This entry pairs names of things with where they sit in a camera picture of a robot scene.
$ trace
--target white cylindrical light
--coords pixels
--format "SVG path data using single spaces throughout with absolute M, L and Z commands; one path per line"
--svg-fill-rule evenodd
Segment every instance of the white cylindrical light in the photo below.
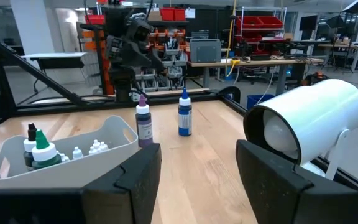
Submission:
M 251 108 L 247 140 L 305 164 L 335 146 L 344 130 L 358 127 L 358 89 L 342 80 L 302 86 Z

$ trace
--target workbench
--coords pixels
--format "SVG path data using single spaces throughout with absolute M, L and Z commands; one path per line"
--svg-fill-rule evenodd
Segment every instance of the workbench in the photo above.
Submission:
M 326 57 L 324 59 L 324 64 L 327 64 L 328 60 L 329 60 L 329 56 L 331 55 L 331 49 L 333 47 L 338 47 L 338 48 L 345 48 L 345 49 L 354 49 L 354 56 L 353 56 L 353 63 L 351 66 L 352 71 L 354 71 L 356 69 L 356 65 L 357 65 L 357 61 L 358 61 L 358 45 L 350 45 L 349 44 L 319 44 L 319 47 L 325 47 L 325 53 L 326 53 Z
M 150 107 L 154 142 L 162 151 L 152 223 L 257 223 L 236 162 L 236 141 L 245 139 L 242 116 L 220 100 L 192 105 L 189 137 L 178 135 L 177 103 Z M 136 130 L 135 108 L 23 116 L 0 124 L 0 147 L 7 138 L 27 135 L 30 122 L 56 140 L 94 131 L 112 115 Z
M 323 63 L 323 60 L 321 59 L 310 59 L 312 64 L 317 63 Z M 222 68 L 222 67 L 228 67 L 231 68 L 231 61 L 228 60 L 226 62 L 226 59 L 222 59 L 221 62 L 216 63 L 191 63 L 187 62 L 188 66 L 191 67 L 204 67 L 203 72 L 203 88 L 209 88 L 209 68 Z M 263 67 L 263 66 L 280 66 L 280 71 L 278 74 L 278 80 L 277 80 L 277 89 L 276 89 L 276 96 L 279 94 L 282 94 L 284 92 L 285 88 L 285 79 L 286 79 L 286 71 L 288 68 L 288 65 L 304 65 L 305 62 L 302 60 L 285 60 L 285 59 L 271 59 L 266 61 L 251 61 L 251 62 L 244 62 L 241 61 L 236 66 L 243 66 L 243 67 Z

